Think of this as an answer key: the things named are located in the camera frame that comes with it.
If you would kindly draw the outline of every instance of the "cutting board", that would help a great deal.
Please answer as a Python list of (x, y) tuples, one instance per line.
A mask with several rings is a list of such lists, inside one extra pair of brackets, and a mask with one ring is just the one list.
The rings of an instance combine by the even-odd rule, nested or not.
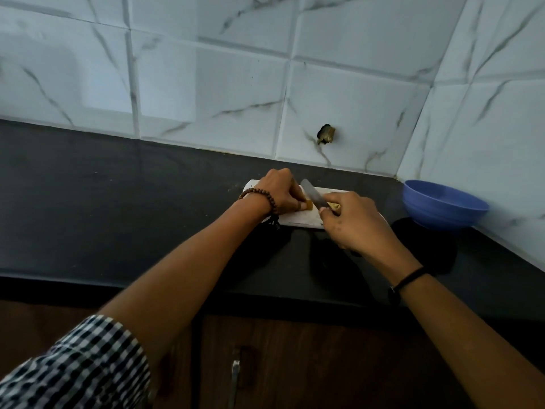
[[(250, 180), (245, 186), (243, 191), (255, 186), (259, 182), (258, 179)], [(346, 192), (341, 189), (331, 189), (331, 188), (319, 188), (316, 187), (317, 191), (321, 194), (328, 192)], [(288, 227), (303, 227), (303, 228), (318, 228), (324, 229), (324, 223), (320, 218), (318, 213), (318, 208), (312, 205), (312, 211), (298, 211), (290, 214), (280, 215), (278, 220), (280, 225), (286, 225)]]

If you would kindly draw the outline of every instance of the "metal handle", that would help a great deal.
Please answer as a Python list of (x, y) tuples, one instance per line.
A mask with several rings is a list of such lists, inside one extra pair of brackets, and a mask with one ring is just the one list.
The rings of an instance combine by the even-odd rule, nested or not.
[(234, 409), (236, 400), (236, 390), (238, 389), (238, 376), (240, 373), (240, 356), (235, 357), (231, 365), (231, 388), (229, 392), (228, 409)]

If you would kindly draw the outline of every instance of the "white marble tile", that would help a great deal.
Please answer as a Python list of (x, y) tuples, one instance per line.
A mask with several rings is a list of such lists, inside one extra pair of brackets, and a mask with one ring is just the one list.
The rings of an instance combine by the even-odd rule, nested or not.
[(512, 0), (481, 61), (478, 78), (545, 75), (545, 0)]
[[(429, 88), (294, 62), (277, 158), (394, 175)], [(337, 129), (318, 145), (323, 124)]]
[(286, 60), (132, 34), (142, 137), (272, 156)]
[(430, 90), (399, 166), (398, 178), (428, 179), (467, 89), (467, 84), (456, 84)]
[(0, 0), (0, 6), (127, 27), (123, 0)]
[(296, 54), (432, 81), (465, 0), (305, 0)]
[(287, 53), (299, 0), (132, 0), (132, 27)]
[(467, 83), (483, 60), (509, 0), (467, 0), (435, 82)]
[(0, 7), (0, 117), (133, 135), (125, 36)]
[(544, 103), (544, 80), (474, 83), (429, 177), (489, 202), (480, 226), (542, 268)]

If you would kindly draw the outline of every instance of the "knife blade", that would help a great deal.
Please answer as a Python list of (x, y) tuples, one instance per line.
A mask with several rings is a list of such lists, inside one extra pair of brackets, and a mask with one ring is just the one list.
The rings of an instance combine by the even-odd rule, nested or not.
[[(307, 194), (307, 197), (312, 201), (312, 203), (320, 210), (320, 208), (330, 208), (327, 201), (324, 199), (324, 197), (317, 191), (317, 189), (312, 186), (312, 184), (309, 182), (308, 179), (303, 179), (301, 181), (301, 187), (303, 188), (303, 191), (305, 194)], [(338, 213), (331, 210), (332, 213), (338, 216)]]

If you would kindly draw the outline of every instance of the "kitchen counter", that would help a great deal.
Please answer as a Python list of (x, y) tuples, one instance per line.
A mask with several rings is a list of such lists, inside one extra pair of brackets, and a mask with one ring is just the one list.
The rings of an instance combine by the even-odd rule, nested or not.
[[(405, 217), (392, 178), (0, 122), (0, 297), (100, 305), (210, 224), (249, 179), (355, 190), (391, 223)], [(439, 280), (489, 322), (545, 323), (545, 273), (480, 232), (456, 236)], [(337, 324), (414, 325), (388, 284), (324, 231), (265, 226), (237, 252), (206, 308)]]

